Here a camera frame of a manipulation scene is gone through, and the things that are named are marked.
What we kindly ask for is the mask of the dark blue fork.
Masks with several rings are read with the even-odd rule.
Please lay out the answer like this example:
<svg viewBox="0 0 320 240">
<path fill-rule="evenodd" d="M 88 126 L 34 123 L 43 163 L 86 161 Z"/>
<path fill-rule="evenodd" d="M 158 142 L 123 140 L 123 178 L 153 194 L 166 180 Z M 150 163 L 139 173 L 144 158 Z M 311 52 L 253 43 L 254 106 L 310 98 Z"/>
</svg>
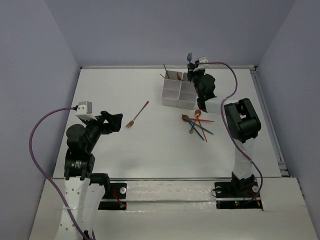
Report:
<svg viewBox="0 0 320 240">
<path fill-rule="evenodd" d="M 188 62 L 189 65 L 192 63 L 192 53 L 191 52 L 189 52 L 187 54 L 187 62 Z"/>
</svg>

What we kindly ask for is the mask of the copper fork long handle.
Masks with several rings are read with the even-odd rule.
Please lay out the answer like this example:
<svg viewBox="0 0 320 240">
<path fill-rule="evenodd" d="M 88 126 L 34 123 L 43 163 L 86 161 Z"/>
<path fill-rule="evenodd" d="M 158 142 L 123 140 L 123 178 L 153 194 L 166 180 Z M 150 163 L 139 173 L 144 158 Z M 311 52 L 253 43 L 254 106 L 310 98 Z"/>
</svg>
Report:
<svg viewBox="0 0 320 240">
<path fill-rule="evenodd" d="M 137 119 L 137 117 L 141 114 L 141 112 L 146 108 L 146 106 L 149 104 L 149 101 L 147 101 L 144 106 L 140 109 L 140 111 L 136 114 L 136 116 L 125 126 L 126 128 L 131 128 L 134 123 L 135 120 Z"/>
</svg>

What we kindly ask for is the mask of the orange plastic spoon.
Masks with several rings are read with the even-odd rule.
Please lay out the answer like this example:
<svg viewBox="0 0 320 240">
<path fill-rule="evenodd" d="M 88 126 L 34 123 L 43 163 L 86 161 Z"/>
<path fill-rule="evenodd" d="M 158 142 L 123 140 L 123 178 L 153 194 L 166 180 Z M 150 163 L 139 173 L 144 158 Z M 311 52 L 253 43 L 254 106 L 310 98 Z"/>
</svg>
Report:
<svg viewBox="0 0 320 240">
<path fill-rule="evenodd" d="M 207 123 L 213 123 L 214 120 L 207 120 L 207 119 L 201 119 L 201 118 L 190 118 L 188 115 L 182 114 L 181 118 L 184 122 L 207 122 Z"/>
</svg>

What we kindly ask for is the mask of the iridescent small spoon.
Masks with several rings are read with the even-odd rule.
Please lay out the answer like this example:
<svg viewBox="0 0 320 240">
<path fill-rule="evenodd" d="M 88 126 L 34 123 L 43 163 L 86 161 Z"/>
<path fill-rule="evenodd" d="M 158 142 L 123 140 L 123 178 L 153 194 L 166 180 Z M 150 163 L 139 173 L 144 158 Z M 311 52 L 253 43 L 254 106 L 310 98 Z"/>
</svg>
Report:
<svg viewBox="0 0 320 240">
<path fill-rule="evenodd" d="M 194 129 L 195 129 L 195 123 L 192 123 L 189 133 L 192 134 L 194 132 Z"/>
</svg>

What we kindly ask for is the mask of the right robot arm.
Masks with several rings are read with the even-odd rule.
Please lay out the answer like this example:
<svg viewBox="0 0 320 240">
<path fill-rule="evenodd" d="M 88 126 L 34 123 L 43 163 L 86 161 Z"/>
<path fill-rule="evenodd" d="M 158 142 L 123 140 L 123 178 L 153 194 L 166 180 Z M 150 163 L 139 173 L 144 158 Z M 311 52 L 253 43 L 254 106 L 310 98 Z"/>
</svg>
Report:
<svg viewBox="0 0 320 240">
<path fill-rule="evenodd" d="M 161 80 L 148 69 L 107 80 L 111 113 L 123 115 L 120 131 L 99 145 L 113 178 L 228 177 L 235 196 L 248 191 L 261 122 L 248 98 L 233 99 L 235 71 L 227 67 L 231 87 L 219 93 L 207 68 L 189 63 Z"/>
</svg>

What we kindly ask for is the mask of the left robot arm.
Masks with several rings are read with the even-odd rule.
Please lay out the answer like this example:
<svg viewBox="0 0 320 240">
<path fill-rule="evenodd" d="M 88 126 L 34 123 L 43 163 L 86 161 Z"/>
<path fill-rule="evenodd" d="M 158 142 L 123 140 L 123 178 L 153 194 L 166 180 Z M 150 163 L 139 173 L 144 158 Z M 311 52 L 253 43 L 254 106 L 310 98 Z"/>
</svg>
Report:
<svg viewBox="0 0 320 240">
<path fill-rule="evenodd" d="M 123 114 L 101 111 L 97 116 L 81 116 L 81 124 L 66 131 L 67 152 L 64 163 L 64 208 L 56 240 L 93 240 L 93 223 L 102 198 L 111 191 L 106 173 L 93 173 L 92 153 L 101 135 L 119 132 Z"/>
</svg>

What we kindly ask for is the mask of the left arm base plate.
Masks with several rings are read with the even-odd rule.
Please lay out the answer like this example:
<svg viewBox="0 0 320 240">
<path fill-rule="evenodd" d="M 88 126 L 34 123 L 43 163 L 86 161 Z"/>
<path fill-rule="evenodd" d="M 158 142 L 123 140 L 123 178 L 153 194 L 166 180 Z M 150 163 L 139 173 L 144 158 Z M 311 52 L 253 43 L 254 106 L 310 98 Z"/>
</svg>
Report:
<svg viewBox="0 0 320 240">
<path fill-rule="evenodd" d="M 127 209 L 127 182 L 112 181 L 110 191 L 102 197 L 98 210 L 103 211 L 125 211 Z"/>
</svg>

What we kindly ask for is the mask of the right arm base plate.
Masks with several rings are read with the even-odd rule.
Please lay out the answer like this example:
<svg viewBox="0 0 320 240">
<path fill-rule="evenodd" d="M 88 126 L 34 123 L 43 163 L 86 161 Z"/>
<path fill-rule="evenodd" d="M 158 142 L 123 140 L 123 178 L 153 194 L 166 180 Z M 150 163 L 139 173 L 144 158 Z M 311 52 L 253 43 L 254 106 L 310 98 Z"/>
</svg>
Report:
<svg viewBox="0 0 320 240">
<path fill-rule="evenodd" d="M 214 188 L 210 191 L 210 194 L 215 198 L 218 210 L 262 210 L 263 204 L 258 190 L 257 182 L 253 186 L 236 192 L 232 189 L 230 181 L 219 181 L 214 183 Z"/>
</svg>

